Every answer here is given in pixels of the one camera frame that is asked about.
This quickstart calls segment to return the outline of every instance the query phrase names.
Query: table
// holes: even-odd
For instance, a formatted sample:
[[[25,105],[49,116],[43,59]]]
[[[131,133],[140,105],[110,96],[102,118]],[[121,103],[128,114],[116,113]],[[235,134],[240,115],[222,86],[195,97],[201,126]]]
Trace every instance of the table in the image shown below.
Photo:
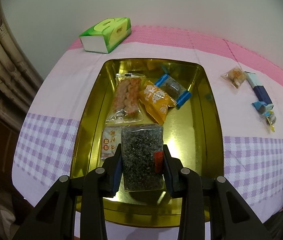
[[[283,70],[230,41],[154,26],[132,27],[132,34],[110,54],[85,52],[77,40],[57,62],[29,109],[16,147],[12,179],[25,199],[36,205],[59,176],[69,175],[82,112],[103,63],[134,57],[168,58],[203,66],[222,128],[225,177],[262,222],[279,211],[283,206]],[[257,97],[248,82],[237,90],[220,77],[236,65],[257,73],[266,88],[275,106],[275,133],[268,131],[250,106]],[[133,230],[110,223],[107,229],[112,231],[109,239],[116,239],[114,232],[132,232],[134,238],[139,231],[176,239],[178,231]]]

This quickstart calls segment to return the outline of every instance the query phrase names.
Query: clear plastic bag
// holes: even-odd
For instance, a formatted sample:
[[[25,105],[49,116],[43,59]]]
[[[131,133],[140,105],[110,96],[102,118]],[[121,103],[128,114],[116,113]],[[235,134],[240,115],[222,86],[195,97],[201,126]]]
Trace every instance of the clear plastic bag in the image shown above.
[[[247,79],[247,74],[241,67],[237,66],[221,75],[221,77],[230,81],[235,88],[239,88],[240,85]]]
[[[272,132],[275,132],[274,124],[277,120],[274,111],[269,111],[269,115],[266,116],[267,124],[270,126]]]
[[[191,93],[168,74],[162,75],[156,81],[155,86],[173,98],[178,109],[191,97]]]
[[[143,120],[138,106],[138,91],[142,76],[117,74],[118,85],[106,123],[129,123]]]
[[[125,191],[162,189],[163,127],[124,126],[121,141]]]
[[[115,154],[117,146],[121,143],[121,130],[123,126],[106,126],[101,140],[101,159],[104,160]]]

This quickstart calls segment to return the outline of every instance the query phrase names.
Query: white wall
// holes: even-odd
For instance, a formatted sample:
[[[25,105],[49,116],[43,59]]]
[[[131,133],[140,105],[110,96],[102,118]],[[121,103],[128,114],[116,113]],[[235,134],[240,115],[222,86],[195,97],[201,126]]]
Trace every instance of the white wall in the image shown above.
[[[283,68],[283,0],[1,1],[17,42],[44,78],[80,33],[109,17],[225,38]]]

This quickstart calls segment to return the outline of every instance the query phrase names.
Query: blue snack package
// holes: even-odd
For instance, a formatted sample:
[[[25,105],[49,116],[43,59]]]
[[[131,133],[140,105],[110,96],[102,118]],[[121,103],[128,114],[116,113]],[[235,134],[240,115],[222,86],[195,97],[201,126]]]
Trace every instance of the blue snack package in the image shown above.
[[[259,101],[265,102],[267,105],[272,104],[272,101],[264,86],[255,86],[253,88]]]
[[[252,103],[252,105],[256,108],[256,110],[258,111],[259,114],[264,115],[264,116],[268,116],[269,111],[274,108],[273,104],[267,105],[263,101],[254,102],[254,103]]]
[[[155,86],[165,91],[171,98],[173,98],[177,105],[177,109],[191,97],[191,93],[174,80],[170,75],[164,74],[155,83]]]

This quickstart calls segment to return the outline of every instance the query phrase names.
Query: tissue box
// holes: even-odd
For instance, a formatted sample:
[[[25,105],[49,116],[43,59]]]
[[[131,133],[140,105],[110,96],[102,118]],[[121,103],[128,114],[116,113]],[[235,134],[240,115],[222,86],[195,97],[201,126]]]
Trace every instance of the tissue box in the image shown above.
[[[86,51],[110,53],[131,32],[129,18],[109,18],[83,32],[80,41]]]

